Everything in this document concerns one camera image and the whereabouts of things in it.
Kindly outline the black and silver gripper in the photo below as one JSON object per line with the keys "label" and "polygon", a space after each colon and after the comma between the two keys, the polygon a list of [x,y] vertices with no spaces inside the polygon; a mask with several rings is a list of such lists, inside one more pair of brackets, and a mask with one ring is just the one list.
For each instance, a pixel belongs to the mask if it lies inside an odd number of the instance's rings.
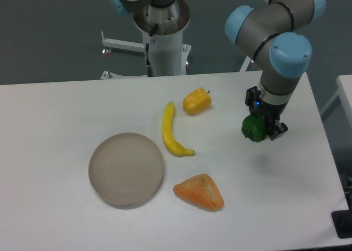
{"label": "black and silver gripper", "polygon": [[274,101],[266,101],[264,89],[252,87],[246,90],[245,105],[249,107],[250,115],[259,113],[265,118],[268,124],[268,137],[271,141],[280,138],[288,131],[287,125],[280,122],[280,115],[287,102],[274,104]]}

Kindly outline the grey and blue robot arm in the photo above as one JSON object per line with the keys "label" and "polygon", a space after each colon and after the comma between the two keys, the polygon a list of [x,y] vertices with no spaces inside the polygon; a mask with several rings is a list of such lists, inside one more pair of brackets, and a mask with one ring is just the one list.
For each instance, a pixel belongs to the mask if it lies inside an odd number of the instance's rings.
{"label": "grey and blue robot arm", "polygon": [[[225,22],[224,32],[262,69],[260,82],[246,91],[249,109],[243,135],[253,142],[275,140],[287,131],[280,121],[312,55],[310,42],[296,30],[322,15],[326,0],[264,0],[255,11],[243,5]],[[111,0],[120,14],[131,14],[143,37],[147,75],[180,75],[183,30],[190,21],[184,0]]]}

